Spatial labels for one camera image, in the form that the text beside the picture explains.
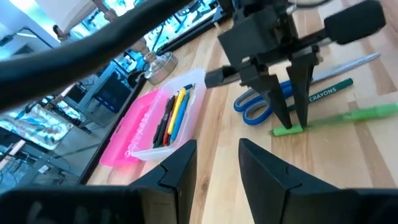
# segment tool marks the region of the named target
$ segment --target green object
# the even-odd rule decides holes
[[[352,112],[347,112],[339,115],[335,115],[329,118],[318,119],[311,121],[307,124],[307,128],[313,128],[321,125],[334,125],[344,122],[354,121],[365,121],[369,119],[384,118],[386,116],[398,114],[398,103],[391,103],[387,105],[373,106],[371,108],[359,109]],[[285,129],[283,126],[279,126],[272,131],[270,134],[275,136],[282,136],[286,134],[297,134],[303,131],[303,128],[299,124],[293,125],[290,129]]]
[[[337,91],[343,90],[349,86],[351,86],[354,83],[352,78],[348,78],[344,81],[341,81],[339,83],[337,83],[336,85],[332,85],[331,87],[328,87],[322,91],[319,91],[318,93],[315,93],[311,96],[308,97],[308,100],[310,101],[310,103],[313,103],[315,101],[318,101],[320,99],[323,99],[326,96],[329,96],[331,94],[336,93]],[[294,111],[296,110],[296,106],[295,105],[290,105],[287,107],[287,109],[289,111]]]
[[[271,134],[275,136],[282,136],[286,134],[297,134],[303,132],[303,128],[301,127],[300,124],[294,124],[292,128],[286,129],[283,126],[279,126],[271,131]]]

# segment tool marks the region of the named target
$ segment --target wooden tabletop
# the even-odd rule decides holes
[[[319,9],[294,14],[300,35],[320,29],[326,16],[359,0],[336,0]],[[315,72],[374,52],[375,61],[311,87],[322,90],[346,78],[354,85],[309,107],[308,120],[324,118],[355,108],[398,102],[398,2],[381,0],[388,25],[370,38],[322,48],[324,62]],[[228,64],[216,36],[231,27],[212,29],[175,52],[180,60],[169,78],[196,67],[208,71]],[[272,67],[280,81],[287,74],[283,63]],[[147,84],[142,94],[156,86]],[[302,134],[273,138],[280,125],[273,115],[258,126],[243,123],[233,110],[234,100],[247,88],[239,83],[207,90],[194,139],[198,141],[198,172],[191,223],[252,223],[252,216],[238,166],[239,138],[248,138],[283,160],[337,187],[396,187],[398,184],[398,116],[355,124],[317,128]],[[157,162],[112,168],[98,165],[89,184],[130,184]]]

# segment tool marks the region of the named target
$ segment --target person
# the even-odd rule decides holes
[[[84,38],[83,35],[76,31],[71,30],[70,32],[65,33],[59,28],[58,25],[54,25],[52,30],[55,32],[62,45]]]

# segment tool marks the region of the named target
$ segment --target pink pencil case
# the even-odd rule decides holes
[[[192,138],[206,92],[205,71],[195,69],[177,76],[160,89],[137,98],[119,122],[99,163],[122,166],[163,159]],[[167,100],[184,86],[195,84],[176,140],[169,146],[153,149],[153,138],[165,111]]]

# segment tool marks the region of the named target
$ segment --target wooden table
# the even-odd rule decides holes
[[[300,35],[322,27],[322,20],[359,0],[336,0],[319,9],[295,12]],[[323,118],[355,108],[398,102],[398,2],[381,0],[388,26],[378,34],[349,44],[322,49],[325,61],[316,71],[365,56],[373,52],[381,57],[353,71],[311,87],[311,92],[351,77],[354,85],[309,108],[308,120]],[[230,22],[209,30],[175,55],[180,60],[169,77],[195,67],[212,70],[228,64],[216,36]],[[287,63],[272,67],[286,79]],[[145,92],[156,86],[147,84]],[[234,100],[246,88],[238,83],[208,90],[194,137],[198,141],[198,172],[191,223],[252,223],[252,216],[240,178],[238,140],[248,138],[283,160],[337,187],[396,187],[398,184],[398,116],[318,128],[302,134],[272,138],[267,132],[280,125],[273,116],[259,126],[248,126],[233,110]],[[156,162],[111,168],[98,165],[89,184],[129,184],[151,170]]]

